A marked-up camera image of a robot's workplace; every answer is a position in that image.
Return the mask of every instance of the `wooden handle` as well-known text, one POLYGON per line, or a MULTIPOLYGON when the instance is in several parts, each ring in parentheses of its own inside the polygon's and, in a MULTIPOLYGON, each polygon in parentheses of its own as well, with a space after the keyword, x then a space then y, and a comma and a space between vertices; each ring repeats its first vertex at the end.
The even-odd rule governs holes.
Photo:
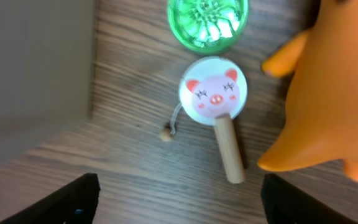
POLYGON ((246 174, 229 114, 216 118, 215 135, 228 181, 232 184, 240 184, 245 181, 246 174))

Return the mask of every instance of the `pig eye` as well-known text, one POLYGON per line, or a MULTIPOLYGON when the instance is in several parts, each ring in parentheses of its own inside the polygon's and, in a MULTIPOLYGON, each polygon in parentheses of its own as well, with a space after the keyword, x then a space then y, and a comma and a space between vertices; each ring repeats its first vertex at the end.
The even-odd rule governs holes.
POLYGON ((223 85, 224 91, 227 91, 228 89, 231 89, 233 91, 234 84, 227 83, 227 85, 223 85))
POLYGON ((196 95, 198 96, 199 99, 201 99, 202 96, 207 96, 205 90, 203 90, 203 91, 198 90, 198 93, 196 93, 196 95))

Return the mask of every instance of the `pink pig illustration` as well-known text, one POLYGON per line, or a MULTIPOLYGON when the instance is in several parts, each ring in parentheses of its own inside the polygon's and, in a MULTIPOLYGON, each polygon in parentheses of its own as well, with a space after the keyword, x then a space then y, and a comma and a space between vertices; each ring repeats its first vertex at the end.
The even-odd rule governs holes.
POLYGON ((230 113, 239 102, 237 71, 233 68, 227 70, 224 75, 213 75, 202 82, 187 80, 186 86, 194 93, 191 100, 193 108, 207 118, 230 113))

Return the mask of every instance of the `wooden floor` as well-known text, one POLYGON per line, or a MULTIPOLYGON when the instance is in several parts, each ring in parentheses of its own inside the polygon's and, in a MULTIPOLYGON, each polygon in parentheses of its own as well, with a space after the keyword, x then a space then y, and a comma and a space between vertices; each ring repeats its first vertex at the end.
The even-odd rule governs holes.
MULTIPOLYGON (((256 165, 285 122, 290 79, 273 80, 260 63, 314 19, 316 0, 252 0, 240 41, 223 54, 249 83, 236 119, 246 152, 247 181, 226 181, 214 132, 178 118, 170 143, 159 140, 178 103, 183 72, 200 58, 174 38, 167 0, 110 0, 99 5, 93 119, 0 168, 0 220, 86 172, 101 196, 94 223, 266 223, 256 165)), ((358 184, 330 162, 280 174, 358 221, 358 184)))

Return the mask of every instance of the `green plastic container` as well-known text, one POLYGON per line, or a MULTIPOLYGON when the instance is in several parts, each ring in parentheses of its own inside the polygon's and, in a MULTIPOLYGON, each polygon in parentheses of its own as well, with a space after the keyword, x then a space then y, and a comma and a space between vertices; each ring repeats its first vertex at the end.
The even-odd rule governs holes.
POLYGON ((170 0, 168 22, 175 37, 203 55, 227 50, 241 35, 248 0, 170 0))

